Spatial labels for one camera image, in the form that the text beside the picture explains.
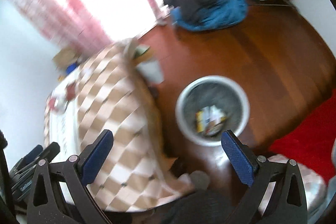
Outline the brown chocolate wrapper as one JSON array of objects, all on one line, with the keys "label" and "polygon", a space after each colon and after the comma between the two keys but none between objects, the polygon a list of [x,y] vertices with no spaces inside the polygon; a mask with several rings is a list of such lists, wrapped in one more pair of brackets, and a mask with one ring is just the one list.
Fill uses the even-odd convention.
[{"label": "brown chocolate wrapper", "polygon": [[66,86],[66,100],[71,101],[76,98],[76,83],[70,83]]}]

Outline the blue round container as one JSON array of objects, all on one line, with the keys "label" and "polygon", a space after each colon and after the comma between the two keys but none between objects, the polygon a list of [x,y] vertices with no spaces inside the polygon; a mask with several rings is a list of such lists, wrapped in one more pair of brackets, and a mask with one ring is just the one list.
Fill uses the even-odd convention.
[{"label": "blue round container", "polygon": [[73,63],[66,68],[66,74],[69,75],[77,68],[77,64]]}]

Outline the brown paper bag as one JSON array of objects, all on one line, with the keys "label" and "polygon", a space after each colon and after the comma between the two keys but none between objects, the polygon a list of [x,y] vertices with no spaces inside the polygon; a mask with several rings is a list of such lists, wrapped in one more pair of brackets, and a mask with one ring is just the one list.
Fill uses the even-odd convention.
[{"label": "brown paper bag", "polygon": [[62,48],[52,59],[56,67],[66,70],[71,64],[75,63],[80,57],[80,53],[71,47]]}]

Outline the grey slipper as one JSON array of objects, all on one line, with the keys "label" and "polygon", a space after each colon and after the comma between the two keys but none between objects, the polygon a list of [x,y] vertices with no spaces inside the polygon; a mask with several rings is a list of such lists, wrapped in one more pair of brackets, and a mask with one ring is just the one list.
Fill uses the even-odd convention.
[{"label": "grey slipper", "polygon": [[208,174],[201,170],[195,170],[190,174],[190,180],[196,190],[207,190],[210,184]]}]

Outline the checkered brown bed quilt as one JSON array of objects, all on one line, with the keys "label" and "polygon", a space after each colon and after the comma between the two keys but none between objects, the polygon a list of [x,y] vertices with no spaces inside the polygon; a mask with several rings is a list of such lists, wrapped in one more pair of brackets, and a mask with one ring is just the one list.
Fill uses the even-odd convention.
[{"label": "checkered brown bed quilt", "polygon": [[93,55],[51,93],[63,97],[75,84],[66,110],[45,110],[45,145],[59,144],[57,162],[79,154],[102,131],[113,133],[113,147],[88,186],[105,211],[146,211],[194,190],[189,175],[170,172],[174,160],[163,151],[160,113],[133,61],[137,44],[127,39]]}]

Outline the white round trash bin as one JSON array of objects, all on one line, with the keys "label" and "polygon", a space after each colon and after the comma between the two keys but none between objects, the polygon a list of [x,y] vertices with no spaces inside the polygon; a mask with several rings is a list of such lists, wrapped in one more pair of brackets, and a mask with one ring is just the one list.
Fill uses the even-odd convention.
[{"label": "white round trash bin", "polygon": [[245,91],[223,76],[206,76],[190,83],[175,106],[177,125],[184,137],[207,147],[219,146],[225,130],[240,135],[249,114]]}]

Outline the red blanket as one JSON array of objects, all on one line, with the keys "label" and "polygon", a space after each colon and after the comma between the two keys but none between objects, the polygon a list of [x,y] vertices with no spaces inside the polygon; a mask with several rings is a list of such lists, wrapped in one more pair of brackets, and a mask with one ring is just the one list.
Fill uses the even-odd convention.
[{"label": "red blanket", "polygon": [[268,148],[305,165],[327,183],[335,176],[331,152],[335,142],[335,91],[315,108],[292,132],[275,140]]}]

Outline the red crushed soda can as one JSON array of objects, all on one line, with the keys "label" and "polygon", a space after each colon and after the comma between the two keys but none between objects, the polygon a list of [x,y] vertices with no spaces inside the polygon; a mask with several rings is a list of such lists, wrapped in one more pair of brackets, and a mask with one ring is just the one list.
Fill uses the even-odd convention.
[{"label": "red crushed soda can", "polygon": [[48,106],[51,111],[64,114],[67,109],[68,102],[64,97],[51,97]]}]

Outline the blue sleeping bag pile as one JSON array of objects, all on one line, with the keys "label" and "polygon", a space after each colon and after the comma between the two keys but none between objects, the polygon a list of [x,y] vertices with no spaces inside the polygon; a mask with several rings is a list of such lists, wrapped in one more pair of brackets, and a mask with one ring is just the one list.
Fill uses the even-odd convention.
[{"label": "blue sleeping bag pile", "polygon": [[202,8],[198,11],[201,18],[196,23],[185,21],[179,7],[170,12],[173,23],[191,32],[220,30],[234,26],[242,22],[247,14],[246,0],[217,0],[213,7]]}]

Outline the orange yellow snack bag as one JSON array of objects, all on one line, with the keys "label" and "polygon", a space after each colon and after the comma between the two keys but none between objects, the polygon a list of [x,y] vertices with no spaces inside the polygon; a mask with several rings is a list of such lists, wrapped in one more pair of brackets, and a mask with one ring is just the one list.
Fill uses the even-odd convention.
[{"label": "orange yellow snack bag", "polygon": [[214,136],[222,130],[227,118],[227,114],[215,105],[206,106],[195,114],[197,133]]}]

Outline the blue white milk carton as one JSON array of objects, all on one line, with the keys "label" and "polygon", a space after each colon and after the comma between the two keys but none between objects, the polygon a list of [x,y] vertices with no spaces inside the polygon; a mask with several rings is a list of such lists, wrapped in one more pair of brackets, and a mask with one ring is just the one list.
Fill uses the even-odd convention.
[{"label": "blue white milk carton", "polygon": [[226,116],[224,112],[215,105],[206,106],[202,108],[202,111],[206,129],[211,129],[220,124]]}]

